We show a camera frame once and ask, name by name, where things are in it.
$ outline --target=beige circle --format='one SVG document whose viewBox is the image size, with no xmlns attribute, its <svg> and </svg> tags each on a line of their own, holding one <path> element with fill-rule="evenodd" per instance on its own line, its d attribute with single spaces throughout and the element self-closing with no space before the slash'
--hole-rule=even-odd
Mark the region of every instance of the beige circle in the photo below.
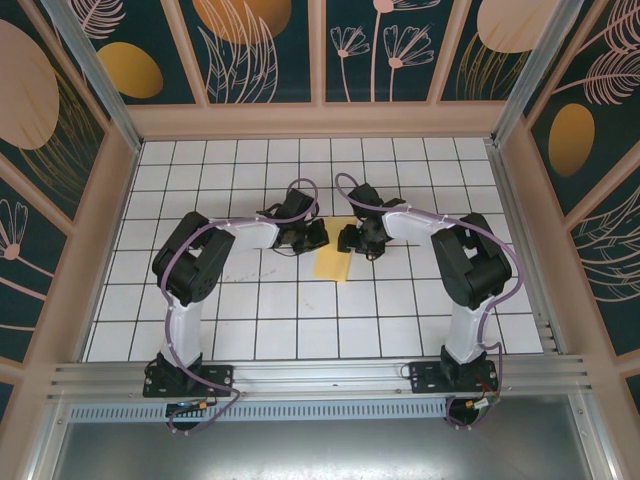
<svg viewBox="0 0 640 480">
<path fill-rule="evenodd" d="M 56 73 L 26 33 L 0 20 L 0 138 L 33 150 L 49 141 L 58 123 Z"/>
<path fill-rule="evenodd" d="M 563 177 L 582 168 L 591 153 L 596 126 L 591 112 L 577 103 L 565 105 L 556 115 L 549 133 L 549 161 Z"/>
<path fill-rule="evenodd" d="M 250 18 L 245 3 L 256 22 L 261 18 L 267 24 L 273 38 L 287 28 L 291 18 L 291 0 L 193 0 L 200 20 L 218 37 L 236 44 L 259 43 L 260 37 L 249 33 Z M 238 14 L 238 25 L 232 21 L 235 17 L 227 13 L 228 9 Z"/>
<path fill-rule="evenodd" d="M 151 56 L 135 45 L 114 42 L 98 50 L 111 81 L 120 93 L 150 98 L 162 90 L 162 72 Z"/>
<path fill-rule="evenodd" d="M 558 0 L 484 0 L 478 10 L 478 36 L 494 52 L 533 50 L 557 3 Z"/>
</svg>

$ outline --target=purple cable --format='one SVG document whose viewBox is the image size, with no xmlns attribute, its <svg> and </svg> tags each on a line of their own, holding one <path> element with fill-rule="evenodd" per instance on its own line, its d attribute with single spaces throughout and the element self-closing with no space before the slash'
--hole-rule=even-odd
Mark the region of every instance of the purple cable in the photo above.
<svg viewBox="0 0 640 480">
<path fill-rule="evenodd" d="M 500 240 L 498 237 L 496 237 L 493 233 L 480 228 L 476 225 L 472 225 L 470 223 L 467 222 L 463 222 L 462 220 L 457 220 L 455 218 L 449 218 L 446 215 L 438 215 L 436 213 L 431 213 L 431 212 L 427 212 L 425 210 L 420 210 L 417 208 L 411 208 L 411 207 L 393 207 L 393 208 L 388 208 L 388 207 L 375 207 L 372 205 L 367 205 L 366 203 L 362 203 L 362 202 L 358 202 L 357 200 L 352 199 L 351 197 L 349 197 L 349 195 L 347 195 L 343 188 L 340 186 L 340 181 L 339 179 L 341 177 L 347 178 L 349 179 L 351 182 L 353 182 L 353 184 L 357 187 L 358 186 L 358 182 L 356 181 L 355 178 L 353 178 L 351 175 L 349 175 L 348 173 L 338 173 L 336 175 L 335 178 L 335 184 L 336 184 L 336 188 L 338 189 L 338 192 L 340 193 L 340 195 L 342 195 L 350 204 L 355 205 L 357 207 L 360 208 L 364 208 L 367 210 L 372 210 L 375 212 L 409 212 L 409 213 L 416 213 L 418 215 L 422 215 L 425 216 L 427 218 L 431 218 L 433 220 L 437 220 L 440 223 L 448 223 L 448 224 L 452 224 L 452 225 L 460 225 L 461 227 L 464 227 L 468 230 L 473 230 L 474 232 L 479 233 L 480 235 L 483 235 L 485 237 L 487 237 L 489 240 L 492 240 L 493 242 L 495 242 L 498 246 L 500 246 L 500 248 L 502 248 L 502 250 L 505 251 L 505 253 L 507 255 L 509 255 L 511 257 L 511 259 L 513 260 L 514 265 L 516 266 L 516 273 L 517 273 L 517 281 L 515 286 L 513 287 L 513 289 L 507 293 L 505 293 L 504 295 L 502 295 L 499 298 L 494 299 L 493 301 L 489 302 L 489 304 L 487 305 L 487 307 L 485 308 L 484 312 L 482 312 L 482 317 L 480 317 L 480 325 L 478 328 L 478 345 L 480 346 L 480 348 L 482 348 L 483 350 L 489 351 L 489 350 L 495 350 L 496 348 L 498 349 L 498 369 L 499 369 L 499 373 L 498 373 L 498 390 L 496 391 L 496 395 L 500 396 L 500 389 L 502 388 L 502 343 L 501 342 L 496 342 L 493 345 L 485 345 L 484 341 L 483 341 L 483 337 L 484 337 L 484 326 L 485 323 L 487 322 L 487 318 L 489 317 L 489 313 L 491 312 L 491 309 L 493 309 L 496 305 L 509 300 L 511 297 L 513 297 L 518 290 L 520 290 L 520 288 L 522 287 L 524 280 L 523 280 L 523 273 L 524 273 L 524 269 L 522 267 L 522 264 L 520 263 L 520 259 L 518 258 L 518 256 L 516 255 L 516 253 L 509 248 L 509 246 L 503 242 L 502 240 Z M 451 417 L 449 415 L 449 409 L 451 408 L 451 403 L 453 403 L 453 400 L 455 399 L 455 397 L 450 397 L 450 399 L 447 400 L 447 408 L 446 408 L 446 417 L 445 419 L 447 420 L 447 422 L 451 425 L 458 425 L 458 426 L 464 426 L 461 422 L 459 422 L 458 420 L 456 420 L 455 418 Z M 476 424 L 480 423 L 480 421 L 482 421 L 485 417 L 481 418 L 480 420 L 478 420 L 478 422 L 476 422 Z"/>
<path fill-rule="evenodd" d="M 164 274 L 162 275 L 162 279 L 160 281 L 160 291 L 162 292 L 162 295 L 164 296 L 164 298 L 167 300 L 167 303 L 169 304 L 167 308 L 167 316 L 165 317 L 165 322 L 164 322 L 164 334 L 165 334 L 165 337 L 167 338 L 167 347 L 169 348 L 169 352 L 171 353 L 171 356 L 173 357 L 173 360 L 176 362 L 176 365 L 178 366 L 178 368 L 182 370 L 184 374 L 187 375 L 188 377 L 194 379 L 196 382 L 199 382 L 202 385 L 205 385 L 206 387 L 209 387 L 210 389 L 223 390 L 225 392 L 231 392 L 235 394 L 235 397 L 229 403 L 227 403 L 224 407 L 222 407 L 213 417 L 211 417 L 206 422 L 199 423 L 198 425 L 193 427 L 191 430 L 182 431 L 182 430 L 178 430 L 174 426 L 173 421 L 175 420 L 176 415 L 179 415 L 180 413 L 182 413 L 184 410 L 187 410 L 187 409 L 177 410 L 171 415 L 171 417 L 169 417 L 169 428 L 171 429 L 172 433 L 176 434 L 178 432 L 181 432 L 183 435 L 187 436 L 189 434 L 198 433 L 204 430 L 205 428 L 209 427 L 213 422 L 215 422 L 218 418 L 224 415 L 224 413 L 229 408 L 231 408 L 231 406 L 234 403 L 236 403 L 240 399 L 240 396 L 242 395 L 242 393 L 238 389 L 235 389 L 233 387 L 227 387 L 226 385 L 218 385 L 217 383 L 210 382 L 209 380 L 199 377 L 198 375 L 190 371 L 184 365 L 184 363 L 182 363 L 182 360 L 178 356 L 178 353 L 176 352 L 175 348 L 173 347 L 173 341 L 171 339 L 171 312 L 173 312 L 174 310 L 174 297 L 172 297 L 167 291 L 167 281 L 169 279 L 169 275 L 171 274 L 171 271 L 173 270 L 173 267 L 177 263 L 180 256 L 189 248 L 189 245 L 191 245 L 196 238 L 198 238 L 200 235 L 202 235 L 203 233 L 213 228 L 220 227 L 220 226 L 230 226 L 230 225 L 250 225 L 256 221 L 268 222 L 268 223 L 273 223 L 277 225 L 277 224 L 284 224 L 284 223 L 293 223 L 293 222 L 297 222 L 298 220 L 304 219 L 309 213 L 313 212 L 313 210 L 316 207 L 316 204 L 318 203 L 318 187 L 316 186 L 315 183 L 313 183 L 308 178 L 298 178 L 297 180 L 294 180 L 293 182 L 291 182 L 291 184 L 287 188 L 287 192 L 291 189 L 291 187 L 295 183 L 299 185 L 300 182 L 307 182 L 309 185 L 311 185 L 311 188 L 313 188 L 313 202 L 311 203 L 309 208 L 305 212 L 301 213 L 300 215 L 296 215 L 295 217 L 292 217 L 292 218 L 280 218 L 280 219 L 264 218 L 256 215 L 255 218 L 235 218 L 235 219 L 229 218 L 225 220 L 216 220 L 215 222 L 211 222 L 205 225 L 204 227 L 201 227 L 198 230 L 196 230 L 180 246 L 180 248 L 176 251 L 175 255 L 171 257 L 171 260 L 169 260 L 169 263 L 167 264 L 167 268 Z"/>
</svg>

